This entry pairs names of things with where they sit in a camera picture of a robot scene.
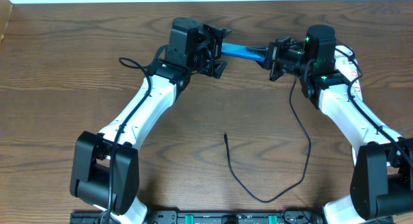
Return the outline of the blue Galaxy smartphone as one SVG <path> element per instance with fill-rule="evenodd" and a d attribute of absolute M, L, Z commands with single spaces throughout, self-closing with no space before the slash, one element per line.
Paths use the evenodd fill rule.
<path fill-rule="evenodd" d="M 248 50 L 247 46 L 235 45 L 232 43 L 222 43 L 221 54 L 224 56 L 237 57 L 257 62 L 264 62 L 265 57 L 259 56 Z"/>

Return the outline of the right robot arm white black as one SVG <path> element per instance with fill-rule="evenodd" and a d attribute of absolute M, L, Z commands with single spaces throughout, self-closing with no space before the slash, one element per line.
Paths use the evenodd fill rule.
<path fill-rule="evenodd" d="M 364 104 L 355 54 L 337 43 L 332 27 L 313 25 L 304 41 L 286 36 L 247 50 L 270 71 L 270 80 L 298 77 L 304 96 L 351 144 L 350 194 L 324 205 L 326 223 L 366 223 L 412 212 L 412 139 L 386 126 Z"/>

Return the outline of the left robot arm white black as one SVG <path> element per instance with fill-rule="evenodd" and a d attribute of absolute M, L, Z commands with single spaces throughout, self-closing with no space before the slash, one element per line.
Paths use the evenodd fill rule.
<path fill-rule="evenodd" d="M 152 127 L 188 86 L 203 74 L 221 77 L 220 61 L 229 28 L 177 17 L 169 42 L 160 46 L 147 66 L 119 57 L 125 67 L 144 74 L 141 88 L 121 113 L 98 133 L 84 131 L 77 139 L 70 193 L 101 209 L 94 223 L 142 223 L 147 207 L 137 198 L 139 149 Z"/>

